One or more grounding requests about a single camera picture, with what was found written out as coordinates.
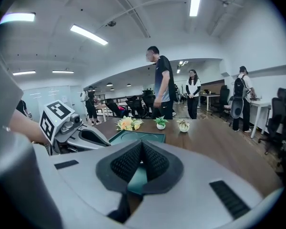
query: white pot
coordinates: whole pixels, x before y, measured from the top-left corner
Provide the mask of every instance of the white pot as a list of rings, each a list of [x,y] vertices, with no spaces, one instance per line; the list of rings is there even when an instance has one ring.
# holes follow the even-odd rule
[[[159,124],[157,124],[157,128],[158,128],[159,130],[163,130],[163,129],[165,128],[165,126],[164,126],[164,125],[159,125]]]
[[[190,127],[189,127],[189,126],[186,126],[186,125],[180,125],[180,126],[179,126],[179,130],[180,130],[181,132],[187,132],[189,129],[190,129]]]

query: black mesh grille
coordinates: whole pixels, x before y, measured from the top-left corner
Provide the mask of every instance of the black mesh grille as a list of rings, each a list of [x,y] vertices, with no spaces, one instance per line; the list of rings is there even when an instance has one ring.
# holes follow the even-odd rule
[[[224,181],[212,182],[210,186],[234,219],[243,216],[250,210],[247,204]]]
[[[146,166],[147,180],[161,176],[169,167],[168,159],[143,143],[142,160]]]
[[[113,160],[110,163],[111,170],[127,183],[130,182],[141,161],[140,152],[141,144]]]

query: black vent slot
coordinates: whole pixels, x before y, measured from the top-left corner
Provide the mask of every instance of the black vent slot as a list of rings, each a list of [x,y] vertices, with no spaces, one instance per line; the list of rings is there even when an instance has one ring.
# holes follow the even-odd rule
[[[234,219],[250,210],[248,205],[224,181],[211,182],[210,186]]]

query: wooden table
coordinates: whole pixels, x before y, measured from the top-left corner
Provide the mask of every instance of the wooden table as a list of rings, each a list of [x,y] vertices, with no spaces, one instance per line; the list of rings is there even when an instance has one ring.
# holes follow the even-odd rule
[[[201,96],[206,97],[206,110],[209,111],[209,97],[219,97],[219,94],[200,94]]]
[[[113,118],[95,126],[106,138],[115,134]],[[139,132],[165,133],[166,143],[206,155],[253,185],[264,197],[282,187],[272,167],[238,133],[215,119],[187,120],[191,126],[187,133],[179,131],[177,122],[170,120],[164,130],[158,130],[153,120],[143,120]]]

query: floor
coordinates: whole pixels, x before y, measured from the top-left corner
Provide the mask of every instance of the floor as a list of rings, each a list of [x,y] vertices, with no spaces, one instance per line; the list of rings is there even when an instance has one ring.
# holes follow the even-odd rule
[[[190,119],[190,116],[187,111],[187,105],[186,103],[174,103],[174,110],[176,112],[176,115],[174,116],[174,119]],[[219,114],[215,113],[211,115],[212,112],[206,110],[206,105],[201,105],[199,109],[197,109],[197,119],[218,119],[221,120],[222,122],[226,123],[229,125],[229,122],[232,121],[232,118],[229,118],[229,122],[226,122],[228,115],[224,115],[222,118],[219,118]],[[262,134],[260,130],[257,130],[255,137],[251,139],[250,135],[251,134],[246,134],[241,131],[241,125],[242,125],[242,120],[239,122],[240,125],[240,131],[235,132],[235,135],[239,135],[241,138],[243,138],[248,144],[253,146],[256,150],[256,152],[263,157],[264,160],[268,162],[268,164],[274,169],[274,171],[282,171],[281,167],[277,167],[277,163],[279,162],[279,158],[277,156],[277,151],[272,148],[269,150],[268,154],[265,155],[265,149],[266,149],[266,143],[261,142],[258,143],[258,139],[262,137]]]

